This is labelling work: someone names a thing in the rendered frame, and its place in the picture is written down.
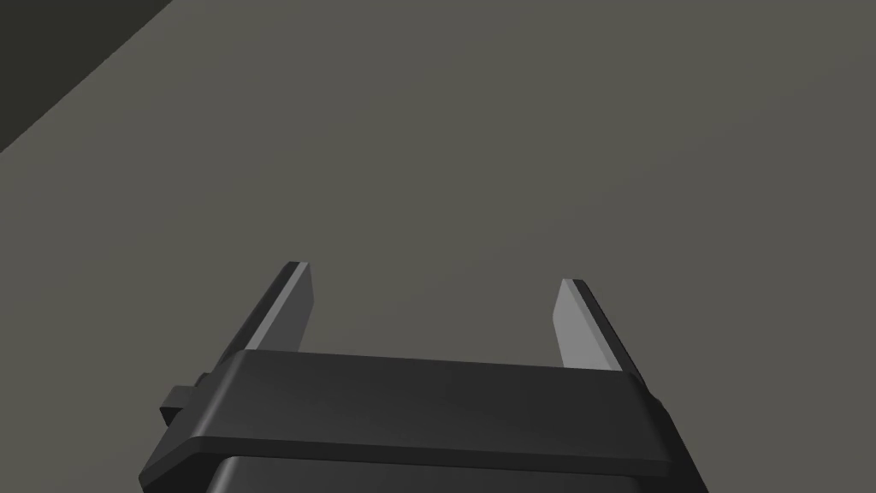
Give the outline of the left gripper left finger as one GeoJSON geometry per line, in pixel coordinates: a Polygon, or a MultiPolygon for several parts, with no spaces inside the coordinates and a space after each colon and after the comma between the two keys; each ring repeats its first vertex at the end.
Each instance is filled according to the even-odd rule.
{"type": "Polygon", "coordinates": [[[235,332],[217,364],[241,350],[299,351],[313,306],[310,264],[286,263],[235,332]]]}

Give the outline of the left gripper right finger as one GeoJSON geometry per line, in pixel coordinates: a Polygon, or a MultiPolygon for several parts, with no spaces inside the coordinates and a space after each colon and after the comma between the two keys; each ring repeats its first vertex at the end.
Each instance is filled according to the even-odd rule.
{"type": "Polygon", "coordinates": [[[585,281],[566,278],[560,282],[552,322],[564,368],[620,371],[645,384],[585,281]]]}

